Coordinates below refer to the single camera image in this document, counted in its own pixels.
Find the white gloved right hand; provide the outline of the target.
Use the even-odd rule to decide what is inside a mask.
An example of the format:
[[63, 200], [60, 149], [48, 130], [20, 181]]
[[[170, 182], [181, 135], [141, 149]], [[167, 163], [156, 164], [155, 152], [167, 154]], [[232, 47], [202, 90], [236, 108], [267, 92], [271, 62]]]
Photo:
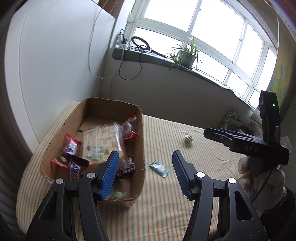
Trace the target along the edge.
[[238, 172], [241, 175], [238, 182], [258, 216], [275, 208], [287, 196], [285, 173], [277, 167], [261, 173], [262, 164], [262, 159], [250, 156], [238, 162]]

